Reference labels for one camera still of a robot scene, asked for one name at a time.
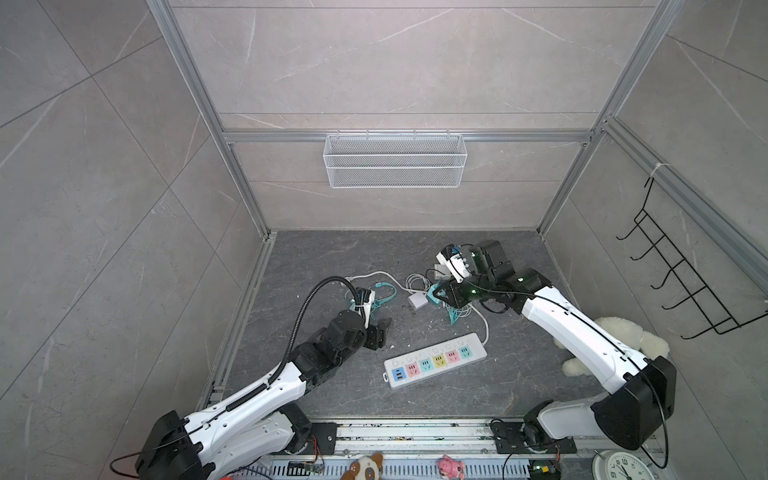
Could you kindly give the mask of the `teal charger cube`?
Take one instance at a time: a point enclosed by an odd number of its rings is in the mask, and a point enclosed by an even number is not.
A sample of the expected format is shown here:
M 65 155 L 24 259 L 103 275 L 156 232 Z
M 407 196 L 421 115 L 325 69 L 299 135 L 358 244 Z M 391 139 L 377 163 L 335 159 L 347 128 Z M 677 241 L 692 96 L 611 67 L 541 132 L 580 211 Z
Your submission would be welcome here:
M 446 288 L 449 286 L 448 282 L 441 281 L 432 285 L 427 291 L 427 297 L 435 304 L 445 303 L 446 300 Z

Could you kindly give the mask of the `brown white plush toy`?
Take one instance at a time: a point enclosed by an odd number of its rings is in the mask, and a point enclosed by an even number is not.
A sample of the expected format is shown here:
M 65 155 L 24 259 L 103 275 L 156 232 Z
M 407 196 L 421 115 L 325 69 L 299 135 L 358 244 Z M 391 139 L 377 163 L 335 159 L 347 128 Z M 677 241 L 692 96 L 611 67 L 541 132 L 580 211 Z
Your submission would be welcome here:
M 383 454 L 376 452 L 354 460 L 342 474 L 341 480 L 380 480 L 383 475 Z

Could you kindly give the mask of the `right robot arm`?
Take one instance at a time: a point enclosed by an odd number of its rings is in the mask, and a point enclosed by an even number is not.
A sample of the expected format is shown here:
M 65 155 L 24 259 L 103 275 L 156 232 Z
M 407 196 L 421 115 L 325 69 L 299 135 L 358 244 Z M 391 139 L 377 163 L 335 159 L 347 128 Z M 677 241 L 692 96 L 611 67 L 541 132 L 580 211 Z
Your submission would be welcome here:
M 598 380 L 603 393 L 568 402 L 542 402 L 520 427 L 525 448 L 546 451 L 562 439 L 596 436 L 630 451 L 666 432 L 675 402 L 677 370 L 651 358 L 589 319 L 544 275 L 518 270 L 496 240 L 443 247 L 437 262 L 449 272 L 436 299 L 460 309 L 492 301 L 535 323 L 562 344 Z

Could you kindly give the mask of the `black wall hook rack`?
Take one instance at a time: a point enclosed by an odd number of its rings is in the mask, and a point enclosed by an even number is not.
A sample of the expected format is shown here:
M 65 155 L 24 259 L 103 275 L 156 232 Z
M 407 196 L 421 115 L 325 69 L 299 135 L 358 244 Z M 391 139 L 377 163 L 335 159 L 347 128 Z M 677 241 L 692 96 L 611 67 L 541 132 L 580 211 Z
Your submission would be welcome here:
M 639 262 L 653 254 L 662 262 L 664 276 L 659 282 L 650 286 L 652 290 L 662 290 L 671 279 L 682 288 L 684 294 L 675 303 L 662 305 L 663 311 L 672 312 L 683 305 L 692 304 L 703 318 L 705 326 L 702 329 L 688 335 L 681 334 L 680 338 L 691 341 L 708 333 L 723 336 L 766 319 L 767 310 L 744 321 L 738 320 L 731 313 L 726 304 L 699 273 L 691 259 L 682 252 L 648 210 L 654 183 L 652 178 L 645 181 L 643 185 L 644 198 L 639 210 L 632 218 L 631 227 L 624 235 L 616 236 L 616 240 L 623 242 L 638 234 L 645 240 L 647 248 L 640 254 L 631 255 L 630 260 Z

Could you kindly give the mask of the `white multicolour power strip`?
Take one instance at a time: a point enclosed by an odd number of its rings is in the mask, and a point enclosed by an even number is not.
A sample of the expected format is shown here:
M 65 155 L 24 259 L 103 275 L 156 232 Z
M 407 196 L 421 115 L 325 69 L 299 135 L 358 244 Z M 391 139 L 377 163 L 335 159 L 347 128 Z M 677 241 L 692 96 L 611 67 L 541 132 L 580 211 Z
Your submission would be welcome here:
M 487 356 L 478 335 L 470 333 L 385 360 L 383 379 L 397 389 L 463 368 Z

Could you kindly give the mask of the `pink plush toy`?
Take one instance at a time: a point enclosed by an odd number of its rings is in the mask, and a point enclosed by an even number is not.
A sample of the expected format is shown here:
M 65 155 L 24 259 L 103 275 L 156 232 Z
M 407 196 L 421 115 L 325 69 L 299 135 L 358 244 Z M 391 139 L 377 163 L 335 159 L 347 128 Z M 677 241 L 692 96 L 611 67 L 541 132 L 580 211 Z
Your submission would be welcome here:
M 439 475 L 444 480 L 464 480 L 466 465 L 463 461 L 456 460 L 449 455 L 444 455 L 437 462 Z

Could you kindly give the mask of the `white charger cube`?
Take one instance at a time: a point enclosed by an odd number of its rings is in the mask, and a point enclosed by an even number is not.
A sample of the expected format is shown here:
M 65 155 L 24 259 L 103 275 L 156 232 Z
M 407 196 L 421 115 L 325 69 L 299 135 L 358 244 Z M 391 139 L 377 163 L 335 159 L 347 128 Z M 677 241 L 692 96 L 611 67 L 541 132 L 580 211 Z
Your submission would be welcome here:
M 423 292 L 412 293 L 408 297 L 408 302 L 414 311 L 418 311 L 429 304 L 428 297 Z

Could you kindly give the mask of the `white alarm clock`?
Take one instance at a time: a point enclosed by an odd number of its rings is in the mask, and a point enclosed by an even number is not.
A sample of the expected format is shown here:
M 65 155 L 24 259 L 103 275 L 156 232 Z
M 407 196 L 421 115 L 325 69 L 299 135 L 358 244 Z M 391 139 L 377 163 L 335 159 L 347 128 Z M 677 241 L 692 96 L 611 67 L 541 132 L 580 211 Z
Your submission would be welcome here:
M 595 480 L 653 480 L 652 470 L 637 456 L 619 450 L 596 454 L 592 463 Z

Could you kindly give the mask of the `white plush dog toy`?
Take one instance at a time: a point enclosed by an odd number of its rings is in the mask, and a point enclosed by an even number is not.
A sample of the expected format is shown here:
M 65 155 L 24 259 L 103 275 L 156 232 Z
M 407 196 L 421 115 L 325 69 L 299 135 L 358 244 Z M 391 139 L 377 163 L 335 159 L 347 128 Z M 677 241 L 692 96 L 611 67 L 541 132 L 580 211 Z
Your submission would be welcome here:
M 667 341 L 644 330 L 640 325 L 621 317 L 600 317 L 595 323 L 617 340 L 630 348 L 641 352 L 654 360 L 658 357 L 669 358 L 670 347 Z M 592 372 L 578 358 L 571 358 L 562 364 L 562 371 L 567 377 L 592 375 Z

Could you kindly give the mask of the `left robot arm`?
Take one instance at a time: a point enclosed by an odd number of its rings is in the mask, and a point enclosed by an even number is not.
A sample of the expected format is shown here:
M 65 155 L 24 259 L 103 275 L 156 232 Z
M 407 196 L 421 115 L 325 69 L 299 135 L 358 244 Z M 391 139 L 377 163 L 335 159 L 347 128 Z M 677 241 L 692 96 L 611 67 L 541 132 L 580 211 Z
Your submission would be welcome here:
M 296 341 L 302 319 L 319 291 L 339 283 L 351 304 L 307 341 Z M 331 276 L 315 285 L 299 309 L 280 362 L 263 377 L 222 401 L 185 417 L 160 417 L 144 444 L 127 457 L 130 479 L 222 479 L 265 455 L 299 453 L 312 424 L 297 404 L 330 380 L 358 350 L 384 346 L 389 320 L 374 320 L 375 294 Z

